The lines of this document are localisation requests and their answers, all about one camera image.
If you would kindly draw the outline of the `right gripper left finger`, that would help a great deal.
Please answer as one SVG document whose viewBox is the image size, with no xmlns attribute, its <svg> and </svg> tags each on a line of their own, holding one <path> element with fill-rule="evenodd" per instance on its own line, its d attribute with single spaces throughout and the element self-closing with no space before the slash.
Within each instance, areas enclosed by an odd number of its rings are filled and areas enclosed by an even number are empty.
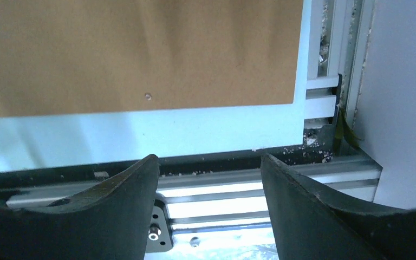
<svg viewBox="0 0 416 260">
<path fill-rule="evenodd" d="M 159 172 L 150 154 L 46 207 L 0 206 L 0 259 L 143 259 Z"/>
</svg>

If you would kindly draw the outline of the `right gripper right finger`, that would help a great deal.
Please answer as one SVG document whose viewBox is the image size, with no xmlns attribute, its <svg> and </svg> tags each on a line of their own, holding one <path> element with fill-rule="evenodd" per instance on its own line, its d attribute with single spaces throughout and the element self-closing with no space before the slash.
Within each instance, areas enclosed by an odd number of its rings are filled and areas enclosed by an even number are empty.
<svg viewBox="0 0 416 260">
<path fill-rule="evenodd" d="M 416 259 L 416 209 L 358 199 L 261 158 L 280 259 Z"/>
</svg>

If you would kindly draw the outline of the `brown cardboard backing board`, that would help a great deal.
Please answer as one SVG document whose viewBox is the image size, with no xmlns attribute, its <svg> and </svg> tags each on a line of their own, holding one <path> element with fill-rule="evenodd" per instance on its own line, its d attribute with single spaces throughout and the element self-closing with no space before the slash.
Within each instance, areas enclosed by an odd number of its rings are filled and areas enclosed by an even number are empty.
<svg viewBox="0 0 416 260">
<path fill-rule="evenodd" d="M 0 117 L 290 104 L 302 1 L 0 1 Z"/>
</svg>

